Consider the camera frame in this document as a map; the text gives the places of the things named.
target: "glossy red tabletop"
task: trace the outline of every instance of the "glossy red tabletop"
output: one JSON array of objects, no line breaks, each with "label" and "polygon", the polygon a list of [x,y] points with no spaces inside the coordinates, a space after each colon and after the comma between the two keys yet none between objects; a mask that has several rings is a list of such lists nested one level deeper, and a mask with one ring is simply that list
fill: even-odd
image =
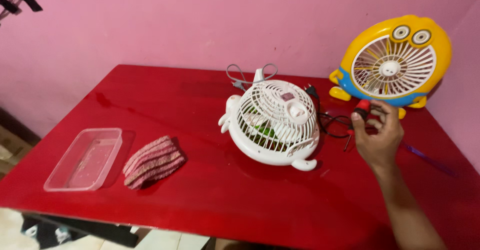
[{"label": "glossy red tabletop", "polygon": [[[358,102],[328,96],[328,79],[275,78],[314,85],[322,111],[332,115],[349,115]],[[354,143],[343,152],[346,139],[322,136],[310,172],[258,163],[220,133],[232,94],[241,91],[223,71],[119,65],[0,182],[0,206],[299,248],[395,246],[380,189]],[[448,247],[480,249],[479,175],[426,109],[407,109],[402,125],[406,143],[459,174],[450,177],[400,148],[411,192]],[[45,192],[75,136],[104,127],[124,131],[105,184],[92,192]],[[147,189],[129,190],[122,165],[165,135],[177,139],[188,161]]]}]

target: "fan grill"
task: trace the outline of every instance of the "fan grill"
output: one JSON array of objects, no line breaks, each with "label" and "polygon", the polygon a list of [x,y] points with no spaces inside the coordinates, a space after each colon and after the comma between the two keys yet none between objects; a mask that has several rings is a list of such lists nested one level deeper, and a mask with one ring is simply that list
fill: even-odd
[{"label": "fan grill", "polygon": [[[282,95],[291,93],[307,109],[304,124],[291,121]],[[267,80],[254,84],[242,96],[237,110],[237,123],[242,132],[256,145],[273,151],[286,151],[313,136],[315,106],[308,94],[296,85],[280,80]],[[296,146],[295,152],[307,144]]]},{"label": "fan grill", "polygon": [[352,79],[357,87],[379,98],[411,93],[423,85],[435,70],[435,51],[421,49],[407,41],[394,43],[384,36],[366,45],[352,64]]}]

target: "red screwdriver handle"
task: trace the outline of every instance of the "red screwdriver handle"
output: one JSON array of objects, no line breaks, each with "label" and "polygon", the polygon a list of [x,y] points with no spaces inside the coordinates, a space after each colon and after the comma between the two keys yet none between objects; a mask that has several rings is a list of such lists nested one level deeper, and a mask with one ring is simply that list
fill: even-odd
[{"label": "red screwdriver handle", "polygon": [[[353,112],[357,112],[360,114],[363,120],[367,120],[367,116],[370,113],[370,101],[367,99],[362,99],[360,102],[358,102],[357,106],[353,110]],[[349,129],[347,130],[347,133],[351,136],[355,134],[355,131],[353,130],[353,125],[349,125]]]}]

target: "white fan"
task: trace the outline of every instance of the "white fan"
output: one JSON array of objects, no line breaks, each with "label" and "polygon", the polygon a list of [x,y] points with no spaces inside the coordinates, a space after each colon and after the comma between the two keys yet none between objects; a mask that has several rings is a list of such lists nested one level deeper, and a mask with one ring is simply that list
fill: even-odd
[{"label": "white fan", "polygon": [[263,69],[257,69],[253,85],[243,96],[232,95],[227,100],[219,125],[222,133],[229,130],[238,148],[256,161],[303,171],[317,164],[305,160],[320,136],[314,103],[292,83],[265,80]]},{"label": "white fan", "polygon": [[352,79],[368,95],[397,97],[421,87],[434,72],[435,64],[431,46],[418,49],[408,41],[394,43],[385,35],[358,52],[352,64]]}]

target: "plastic tray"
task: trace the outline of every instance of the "plastic tray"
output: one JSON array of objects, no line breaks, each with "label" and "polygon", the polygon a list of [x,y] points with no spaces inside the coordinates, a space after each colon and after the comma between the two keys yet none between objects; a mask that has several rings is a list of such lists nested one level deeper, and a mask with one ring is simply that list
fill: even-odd
[{"label": "plastic tray", "polygon": [[43,185],[45,191],[93,191],[102,186],[122,144],[120,128],[85,129]]}]

